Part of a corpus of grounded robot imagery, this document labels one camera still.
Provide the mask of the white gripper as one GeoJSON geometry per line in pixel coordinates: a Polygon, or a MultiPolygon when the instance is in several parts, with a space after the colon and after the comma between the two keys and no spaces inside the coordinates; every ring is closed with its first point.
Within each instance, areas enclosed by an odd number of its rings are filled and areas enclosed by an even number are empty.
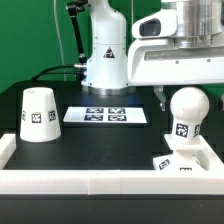
{"type": "MultiPolygon", "coordinates": [[[[155,86],[161,110],[163,86],[224,83],[224,46],[178,49],[170,39],[135,40],[128,52],[128,80],[134,86],[155,86]]],[[[224,110],[224,94],[221,95],[224,110]]]]}

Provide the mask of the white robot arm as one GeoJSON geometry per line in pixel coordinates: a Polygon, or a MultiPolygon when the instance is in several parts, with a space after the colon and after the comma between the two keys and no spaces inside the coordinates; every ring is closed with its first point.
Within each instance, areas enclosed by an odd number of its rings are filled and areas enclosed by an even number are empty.
{"type": "Polygon", "coordinates": [[[152,86],[162,103],[167,85],[224,83],[222,0],[161,0],[161,9],[132,25],[108,0],[89,0],[92,55],[83,87],[113,95],[152,86]]]}

